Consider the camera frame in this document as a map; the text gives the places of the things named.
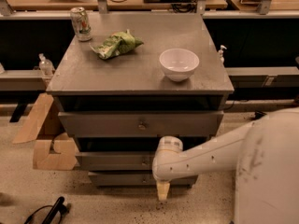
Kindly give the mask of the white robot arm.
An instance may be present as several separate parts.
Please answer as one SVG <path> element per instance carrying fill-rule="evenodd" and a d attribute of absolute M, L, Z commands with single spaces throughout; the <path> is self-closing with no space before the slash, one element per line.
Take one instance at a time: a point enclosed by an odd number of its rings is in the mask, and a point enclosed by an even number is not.
<path fill-rule="evenodd" d="M 234 224 L 299 224 L 299 108 L 281 109 L 184 151 L 160 139 L 152 172 L 158 198 L 170 181 L 235 171 Z"/>

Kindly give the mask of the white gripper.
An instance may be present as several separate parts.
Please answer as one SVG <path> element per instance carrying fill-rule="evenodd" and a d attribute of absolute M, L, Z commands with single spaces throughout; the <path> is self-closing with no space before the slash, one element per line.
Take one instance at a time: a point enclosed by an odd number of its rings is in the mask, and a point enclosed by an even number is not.
<path fill-rule="evenodd" d="M 164 136 L 160 139 L 158 151 L 173 151 L 179 153 L 183 150 L 183 143 L 175 136 Z M 164 181 L 156 182 L 158 200 L 160 202 L 167 200 L 167 195 L 170 189 L 170 183 Z"/>

